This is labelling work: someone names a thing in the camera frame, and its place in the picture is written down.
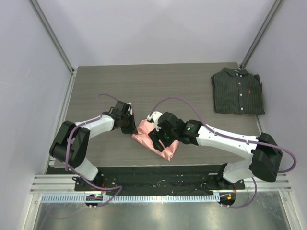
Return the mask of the pink satin napkin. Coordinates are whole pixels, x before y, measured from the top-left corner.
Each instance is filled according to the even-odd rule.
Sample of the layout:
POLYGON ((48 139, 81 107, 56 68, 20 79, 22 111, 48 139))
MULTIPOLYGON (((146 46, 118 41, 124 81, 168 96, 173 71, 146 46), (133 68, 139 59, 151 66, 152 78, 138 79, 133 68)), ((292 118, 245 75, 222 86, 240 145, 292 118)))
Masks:
POLYGON ((170 161, 179 146, 179 141, 175 140, 169 147, 165 147, 165 149, 160 152, 154 148, 153 142, 148 135, 148 133, 151 132, 154 128, 154 123, 150 123, 144 119, 137 126, 138 134, 133 134, 132 138, 160 157, 170 161))

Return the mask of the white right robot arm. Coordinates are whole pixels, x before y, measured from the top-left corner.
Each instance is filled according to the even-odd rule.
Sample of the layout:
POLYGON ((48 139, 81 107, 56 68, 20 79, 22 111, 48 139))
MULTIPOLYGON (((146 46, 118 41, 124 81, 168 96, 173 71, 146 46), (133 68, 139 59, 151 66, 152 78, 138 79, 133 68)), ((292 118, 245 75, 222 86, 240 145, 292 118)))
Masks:
POLYGON ((277 149, 274 139, 266 133, 261 133, 259 137, 249 136, 245 140, 243 135, 206 126, 201 121, 184 122, 170 112, 155 111, 147 116, 147 121, 154 124, 149 137, 158 151, 163 151, 177 140, 183 144, 217 148, 242 157, 242 161, 225 163, 219 169, 216 182, 222 189, 251 177, 266 182, 275 182, 277 179, 283 154, 277 149))

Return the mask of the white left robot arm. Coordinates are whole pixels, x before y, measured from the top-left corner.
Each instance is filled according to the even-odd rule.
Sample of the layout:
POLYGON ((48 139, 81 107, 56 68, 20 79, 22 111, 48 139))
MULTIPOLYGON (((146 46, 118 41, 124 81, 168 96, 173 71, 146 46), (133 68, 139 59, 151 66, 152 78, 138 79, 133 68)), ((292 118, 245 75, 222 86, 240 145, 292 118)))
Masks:
POLYGON ((73 169, 86 179, 91 191, 101 188, 102 173, 87 158, 89 140, 106 132, 120 129, 123 134, 137 134, 131 103, 117 101, 109 111, 83 122, 65 121, 60 126, 49 149, 51 157, 73 169))

